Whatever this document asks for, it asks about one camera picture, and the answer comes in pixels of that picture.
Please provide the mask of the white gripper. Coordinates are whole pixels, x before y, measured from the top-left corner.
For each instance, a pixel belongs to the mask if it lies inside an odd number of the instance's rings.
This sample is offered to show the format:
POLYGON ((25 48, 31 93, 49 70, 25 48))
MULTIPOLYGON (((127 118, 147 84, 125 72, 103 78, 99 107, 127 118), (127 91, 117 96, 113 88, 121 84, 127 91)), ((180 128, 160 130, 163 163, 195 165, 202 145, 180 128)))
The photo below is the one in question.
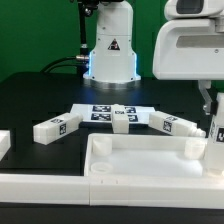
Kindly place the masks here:
POLYGON ((224 33, 216 31, 213 19, 165 23, 156 39, 153 74, 164 80, 199 80, 203 110, 210 115, 210 80, 224 80, 224 33))

